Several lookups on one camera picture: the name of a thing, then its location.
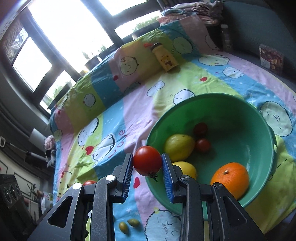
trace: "bed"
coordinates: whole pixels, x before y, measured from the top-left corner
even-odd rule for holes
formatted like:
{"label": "bed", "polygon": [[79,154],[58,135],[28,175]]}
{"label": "bed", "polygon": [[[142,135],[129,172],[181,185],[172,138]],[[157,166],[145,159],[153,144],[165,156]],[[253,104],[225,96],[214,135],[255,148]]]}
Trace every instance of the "bed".
{"label": "bed", "polygon": [[[149,48],[156,42],[174,55],[179,69],[164,72]],[[296,94],[266,70],[219,52],[196,15],[125,44],[77,82],[52,109],[50,125],[57,148],[54,201],[75,182],[96,181],[111,174],[126,153],[145,145],[153,125],[168,109],[210,92],[245,99],[276,134],[277,170],[246,207],[262,232],[269,231],[296,207]],[[135,171],[126,202],[114,204],[113,209],[117,240],[179,238],[180,217],[155,199],[145,178]],[[141,228],[130,228],[126,236],[118,224],[130,218],[138,219]]]}

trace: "red tomato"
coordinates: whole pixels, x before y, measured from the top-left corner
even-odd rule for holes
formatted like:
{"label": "red tomato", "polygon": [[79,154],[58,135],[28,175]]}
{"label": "red tomato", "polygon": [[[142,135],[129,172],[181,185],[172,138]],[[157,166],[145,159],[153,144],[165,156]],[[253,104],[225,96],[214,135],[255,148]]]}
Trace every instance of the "red tomato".
{"label": "red tomato", "polygon": [[142,146],[133,156],[133,166],[140,175],[155,177],[162,167],[162,159],[159,152],[152,146]]}
{"label": "red tomato", "polygon": [[85,182],[84,182],[83,186],[90,185],[90,184],[94,184],[94,183],[96,183],[96,182],[93,181],[93,180],[88,180],[88,181],[85,181]]}
{"label": "red tomato", "polygon": [[193,133],[197,136],[204,136],[207,133],[207,124],[204,122],[196,124]]}
{"label": "red tomato", "polygon": [[205,138],[199,139],[195,143],[195,149],[201,153],[208,152],[211,149],[211,143]]}

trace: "speaker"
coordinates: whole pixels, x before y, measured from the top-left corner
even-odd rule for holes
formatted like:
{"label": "speaker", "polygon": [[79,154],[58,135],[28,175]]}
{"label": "speaker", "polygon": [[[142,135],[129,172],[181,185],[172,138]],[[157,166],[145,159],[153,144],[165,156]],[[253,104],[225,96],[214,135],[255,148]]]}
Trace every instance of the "speaker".
{"label": "speaker", "polygon": [[0,175],[0,240],[25,241],[36,227],[14,175]]}

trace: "cartoon face print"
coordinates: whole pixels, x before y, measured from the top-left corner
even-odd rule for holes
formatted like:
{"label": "cartoon face print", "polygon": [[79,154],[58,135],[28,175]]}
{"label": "cartoon face print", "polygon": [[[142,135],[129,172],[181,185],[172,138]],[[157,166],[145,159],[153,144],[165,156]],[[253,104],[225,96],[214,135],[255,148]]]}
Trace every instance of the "cartoon face print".
{"label": "cartoon face print", "polygon": [[261,106],[260,113],[276,135],[284,137],[291,134],[293,130],[291,119],[281,105],[267,101]]}
{"label": "cartoon face print", "polygon": [[60,114],[61,109],[64,107],[67,99],[68,99],[68,93],[65,94],[64,97],[62,98],[62,101],[59,104],[57,104],[58,114]]}
{"label": "cartoon face print", "polygon": [[120,70],[124,75],[131,75],[136,71],[138,65],[136,58],[127,56],[121,59]]}
{"label": "cartoon face print", "polygon": [[191,43],[183,37],[175,38],[173,40],[173,46],[176,49],[176,51],[180,54],[188,54],[193,51]]}
{"label": "cartoon face print", "polygon": [[147,241],[178,241],[181,219],[168,210],[153,212],[147,220],[145,235]]}
{"label": "cartoon face print", "polygon": [[178,104],[181,101],[186,100],[191,96],[194,96],[194,93],[191,92],[189,89],[181,90],[177,94],[175,94],[173,103]]}
{"label": "cartoon face print", "polygon": [[83,104],[85,104],[87,107],[91,108],[96,103],[96,98],[93,94],[87,94],[85,95],[83,99]]}
{"label": "cartoon face print", "polygon": [[113,134],[107,135],[96,148],[92,155],[95,165],[97,165],[115,147],[115,137]]}
{"label": "cartoon face print", "polygon": [[78,135],[78,145],[84,146],[87,138],[91,136],[99,125],[99,119],[94,118],[86,127],[84,127]]}
{"label": "cartoon face print", "polygon": [[226,76],[228,76],[230,78],[239,78],[244,75],[243,72],[241,72],[238,69],[233,68],[233,67],[228,67],[228,68],[224,69],[223,74],[225,74]]}
{"label": "cartoon face print", "polygon": [[198,59],[201,64],[216,66],[216,65],[226,65],[228,64],[229,58],[224,57],[219,54],[215,55],[203,55]]}
{"label": "cartoon face print", "polygon": [[137,89],[139,86],[141,85],[141,83],[139,82],[135,82],[135,83],[132,83],[129,87],[127,87],[124,91],[124,95],[128,95],[129,93],[133,92],[135,89]]}
{"label": "cartoon face print", "polygon": [[205,36],[205,42],[207,43],[210,49],[219,50],[219,48],[214,44],[213,40],[208,34]]}
{"label": "cartoon face print", "polygon": [[147,96],[154,96],[156,95],[156,92],[160,89],[162,89],[165,86],[165,83],[160,80],[155,85],[153,85],[148,91]]}
{"label": "cartoon face print", "polygon": [[55,139],[56,142],[60,141],[62,139],[62,137],[63,137],[62,130],[56,130],[54,132],[54,139]]}

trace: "green bowl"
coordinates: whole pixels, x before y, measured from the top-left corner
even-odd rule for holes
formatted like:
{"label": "green bowl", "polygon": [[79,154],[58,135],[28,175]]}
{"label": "green bowl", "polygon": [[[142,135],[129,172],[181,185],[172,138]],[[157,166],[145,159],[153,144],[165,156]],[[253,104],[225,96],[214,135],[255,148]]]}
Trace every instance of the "green bowl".
{"label": "green bowl", "polygon": [[[197,170],[197,181],[210,184],[213,174],[229,162],[246,167],[250,185],[239,203],[246,207],[262,190],[269,176],[275,172],[277,146],[275,135],[262,115],[249,103],[222,93],[201,94],[186,99],[169,109],[152,128],[146,144],[163,153],[166,139],[173,134],[194,136],[193,127],[205,122],[206,138],[211,142],[209,153],[195,150],[185,161]],[[169,211],[181,215],[182,204],[172,204],[166,196],[162,170],[157,181],[146,178],[155,198]],[[207,209],[203,205],[204,219]]]}

